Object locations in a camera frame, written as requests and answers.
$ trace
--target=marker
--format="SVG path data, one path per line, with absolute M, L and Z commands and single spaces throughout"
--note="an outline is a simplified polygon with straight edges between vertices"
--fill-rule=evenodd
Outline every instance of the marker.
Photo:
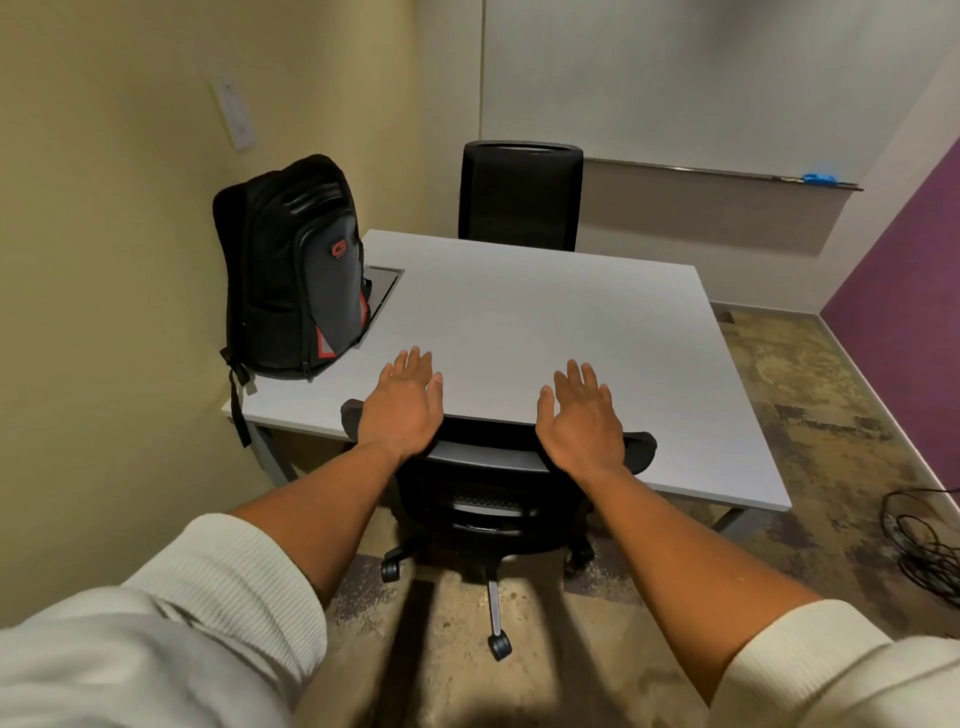
M 837 185 L 837 179 L 833 175 L 822 175 L 819 172 L 805 174 L 802 179 L 804 184 L 817 184 L 821 187 L 835 187 Z

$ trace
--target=forearm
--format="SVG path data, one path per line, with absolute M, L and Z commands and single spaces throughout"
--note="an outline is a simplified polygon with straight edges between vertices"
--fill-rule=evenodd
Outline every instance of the forearm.
M 586 478 L 583 487 L 706 702 L 747 642 L 782 615 L 820 598 L 687 517 L 626 470 Z
M 239 506 L 231 515 L 270 536 L 326 607 L 398 464 L 384 448 L 358 445 L 310 475 Z

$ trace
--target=floor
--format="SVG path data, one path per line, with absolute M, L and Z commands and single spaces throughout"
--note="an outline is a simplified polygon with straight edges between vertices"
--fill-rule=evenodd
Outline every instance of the floor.
M 898 571 L 876 524 L 879 499 L 922 486 L 907 448 L 813 319 L 717 309 L 732 359 L 794 503 L 745 547 L 824 596 L 846 599 L 895 637 L 960 637 L 960 612 Z M 722 509 L 677 501 L 694 518 Z M 936 520 L 926 501 L 911 512 Z M 487 649 L 485 587 L 404 564 L 384 585 L 396 523 L 379 508 L 328 613 L 326 660 L 300 726 L 702 726 L 681 673 L 602 526 L 597 559 L 564 578 L 560 554 L 501 572 L 514 654 Z

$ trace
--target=baseboard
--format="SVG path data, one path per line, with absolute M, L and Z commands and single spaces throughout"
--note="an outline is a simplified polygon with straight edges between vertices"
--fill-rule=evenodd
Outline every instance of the baseboard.
M 837 351 L 844 358 L 848 365 L 850 365 L 851 370 L 854 375 L 859 379 L 860 384 L 863 385 L 864 389 L 870 393 L 870 396 L 873 398 L 877 407 L 882 410 L 886 415 L 887 420 L 893 426 L 895 435 L 900 439 L 903 445 L 910 450 L 913 454 L 914 459 L 916 460 L 917 465 L 920 470 L 920 480 L 922 481 L 921 487 L 927 488 L 936 488 L 938 490 L 944 491 L 941 494 L 931 493 L 931 498 L 929 499 L 930 505 L 937 512 L 937 515 L 940 519 L 951 526 L 960 527 L 960 503 L 957 503 L 949 493 L 947 493 L 947 488 L 941 482 L 940 478 L 937 477 L 937 474 L 930 468 L 929 464 L 924 460 L 924 457 L 920 454 L 920 451 L 916 446 L 910 441 L 910 437 L 906 434 L 903 428 L 900 426 L 900 423 L 897 422 L 897 419 L 894 417 L 893 413 L 883 403 L 883 400 L 880 398 L 880 395 L 876 393 L 876 389 L 871 386 L 870 382 L 867 381 L 867 378 L 863 376 L 863 372 L 860 371 L 860 368 L 856 366 L 856 362 L 853 361 L 851 356 L 847 353 L 847 350 L 844 349 L 843 344 L 840 343 L 840 340 L 837 339 L 833 331 L 830 330 L 830 327 L 827 325 L 827 322 L 823 320 L 822 317 L 816 314 L 810 314 L 816 320 L 820 326 L 821 331 L 824 335 L 832 342 L 833 346 L 836 347 Z

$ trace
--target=white sweater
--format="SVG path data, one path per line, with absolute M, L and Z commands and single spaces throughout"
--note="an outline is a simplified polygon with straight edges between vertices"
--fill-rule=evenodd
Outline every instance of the white sweater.
M 323 610 L 283 551 L 202 516 L 123 586 L 0 632 L 0 725 L 287 726 L 325 650 Z M 892 643 L 822 601 L 741 650 L 709 725 L 952 727 L 958 688 L 960 643 Z

